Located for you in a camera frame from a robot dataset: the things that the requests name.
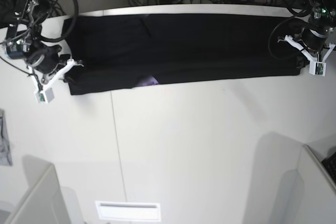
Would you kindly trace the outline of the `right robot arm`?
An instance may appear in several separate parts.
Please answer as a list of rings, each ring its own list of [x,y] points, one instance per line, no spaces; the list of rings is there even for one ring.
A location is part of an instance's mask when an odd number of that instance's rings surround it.
[[[27,66],[24,73],[35,78],[38,84],[48,84],[77,65],[71,57],[60,56],[59,43],[75,27],[79,16],[78,0],[72,0],[71,23],[59,37],[48,38],[41,34],[42,24],[51,17],[56,3],[56,0],[16,0],[6,37],[1,41],[5,56],[10,60],[23,60]]]

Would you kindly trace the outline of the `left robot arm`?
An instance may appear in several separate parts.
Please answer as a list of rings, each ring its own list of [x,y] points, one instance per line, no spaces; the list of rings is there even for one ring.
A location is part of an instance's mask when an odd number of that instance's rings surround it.
[[[288,60],[299,54],[320,53],[324,49],[333,50],[333,46],[325,45],[332,29],[335,28],[335,0],[306,0],[304,9],[296,12],[286,0],[281,0],[285,8],[292,14],[291,17],[279,23],[271,32],[268,39],[268,50],[270,55],[277,60]],[[294,45],[299,46],[297,52],[285,57],[278,57],[271,50],[271,43],[274,35],[283,25],[292,25],[293,28],[299,28],[300,34],[295,40],[291,36],[279,37],[279,41],[289,42],[290,39]]]

